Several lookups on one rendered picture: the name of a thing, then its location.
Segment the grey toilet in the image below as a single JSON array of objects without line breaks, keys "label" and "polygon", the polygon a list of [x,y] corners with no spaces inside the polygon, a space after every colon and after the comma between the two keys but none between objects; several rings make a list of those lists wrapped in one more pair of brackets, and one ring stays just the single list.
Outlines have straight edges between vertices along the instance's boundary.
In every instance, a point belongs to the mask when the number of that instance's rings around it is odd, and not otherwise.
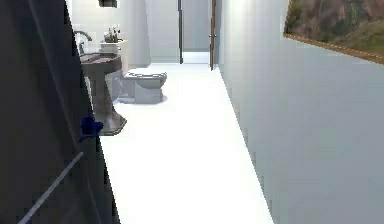
[{"label": "grey toilet", "polygon": [[156,104],[163,101],[162,86],[167,80],[167,72],[151,68],[130,69],[120,77],[122,102],[134,104]]}]

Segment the brown room door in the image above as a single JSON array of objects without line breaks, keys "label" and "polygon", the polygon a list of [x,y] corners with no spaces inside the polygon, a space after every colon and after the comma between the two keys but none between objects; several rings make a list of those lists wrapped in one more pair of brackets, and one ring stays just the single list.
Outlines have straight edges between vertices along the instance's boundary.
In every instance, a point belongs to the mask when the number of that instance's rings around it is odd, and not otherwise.
[{"label": "brown room door", "polygon": [[[215,34],[216,0],[211,0],[210,34]],[[210,69],[214,69],[215,37],[210,38]]]}]

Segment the blue cloth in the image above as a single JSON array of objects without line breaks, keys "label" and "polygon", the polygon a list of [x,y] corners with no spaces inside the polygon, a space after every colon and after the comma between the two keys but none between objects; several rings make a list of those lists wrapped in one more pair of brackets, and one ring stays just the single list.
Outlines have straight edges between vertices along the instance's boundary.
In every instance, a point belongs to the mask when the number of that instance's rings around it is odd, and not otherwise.
[{"label": "blue cloth", "polygon": [[79,141],[82,142],[87,138],[97,137],[103,129],[102,122],[95,121],[92,117],[84,117],[81,121],[81,136]]}]

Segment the cluster of toiletry bottles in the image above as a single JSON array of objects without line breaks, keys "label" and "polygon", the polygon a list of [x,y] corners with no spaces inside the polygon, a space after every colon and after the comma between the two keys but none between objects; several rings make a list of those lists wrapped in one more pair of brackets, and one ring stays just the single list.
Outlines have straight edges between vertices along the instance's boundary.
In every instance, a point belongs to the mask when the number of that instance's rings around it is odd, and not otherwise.
[{"label": "cluster of toiletry bottles", "polygon": [[118,43],[121,38],[119,37],[121,30],[119,27],[111,27],[104,34],[104,41],[106,43]]}]

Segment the grey curved faucet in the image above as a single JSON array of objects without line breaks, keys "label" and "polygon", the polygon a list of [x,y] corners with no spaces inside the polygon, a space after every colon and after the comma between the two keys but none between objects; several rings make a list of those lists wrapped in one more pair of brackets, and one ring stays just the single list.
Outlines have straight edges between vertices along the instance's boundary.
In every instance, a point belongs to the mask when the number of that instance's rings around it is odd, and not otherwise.
[{"label": "grey curved faucet", "polygon": [[[87,39],[87,41],[92,41],[92,40],[93,40],[92,37],[91,37],[88,33],[84,32],[84,31],[81,31],[81,30],[75,30],[75,31],[73,31],[73,33],[74,33],[75,36],[76,36],[77,34],[79,34],[79,35],[83,35],[83,36]],[[83,47],[84,43],[85,43],[85,42],[79,42],[79,43],[78,43],[79,56],[82,56],[82,55],[85,54],[85,53],[84,53],[84,47]]]}]

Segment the dark grey shower curtain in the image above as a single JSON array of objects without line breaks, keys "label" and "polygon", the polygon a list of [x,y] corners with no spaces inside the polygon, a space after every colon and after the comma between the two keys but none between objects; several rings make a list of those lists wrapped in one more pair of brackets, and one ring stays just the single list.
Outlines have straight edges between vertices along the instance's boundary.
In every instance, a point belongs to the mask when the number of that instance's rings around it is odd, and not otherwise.
[{"label": "dark grey shower curtain", "polygon": [[0,0],[0,224],[121,224],[65,0]]}]

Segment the grey metal rod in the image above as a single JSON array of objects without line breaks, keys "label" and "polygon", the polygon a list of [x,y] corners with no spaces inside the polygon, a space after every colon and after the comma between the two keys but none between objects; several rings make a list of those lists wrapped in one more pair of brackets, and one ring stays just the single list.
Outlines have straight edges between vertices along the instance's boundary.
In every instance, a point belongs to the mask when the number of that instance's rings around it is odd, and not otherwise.
[{"label": "grey metal rod", "polygon": [[52,184],[47,188],[47,190],[37,199],[34,205],[29,209],[29,211],[22,217],[22,219],[17,224],[28,224],[29,220],[33,215],[39,210],[43,203],[49,198],[49,196],[54,192],[54,190],[59,186],[67,174],[72,170],[76,163],[83,156],[83,152],[79,152],[71,162],[63,169],[60,175],[52,182]]}]

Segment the framed landscape painting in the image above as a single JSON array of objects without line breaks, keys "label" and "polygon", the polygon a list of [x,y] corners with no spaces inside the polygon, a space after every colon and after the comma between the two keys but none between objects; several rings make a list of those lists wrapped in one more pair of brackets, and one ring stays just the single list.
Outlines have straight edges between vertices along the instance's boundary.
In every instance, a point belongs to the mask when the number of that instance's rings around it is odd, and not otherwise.
[{"label": "framed landscape painting", "polygon": [[283,36],[384,65],[384,0],[289,0]]}]

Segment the dark grey pedestal sink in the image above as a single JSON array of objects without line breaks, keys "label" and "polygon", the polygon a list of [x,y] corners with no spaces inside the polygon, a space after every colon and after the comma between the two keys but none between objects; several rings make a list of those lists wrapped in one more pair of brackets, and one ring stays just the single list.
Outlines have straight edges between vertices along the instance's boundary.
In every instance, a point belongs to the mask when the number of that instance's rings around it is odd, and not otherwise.
[{"label": "dark grey pedestal sink", "polygon": [[80,57],[84,76],[89,79],[94,118],[104,124],[101,136],[121,132],[127,120],[114,109],[105,78],[122,68],[121,58],[115,53],[86,53]]}]

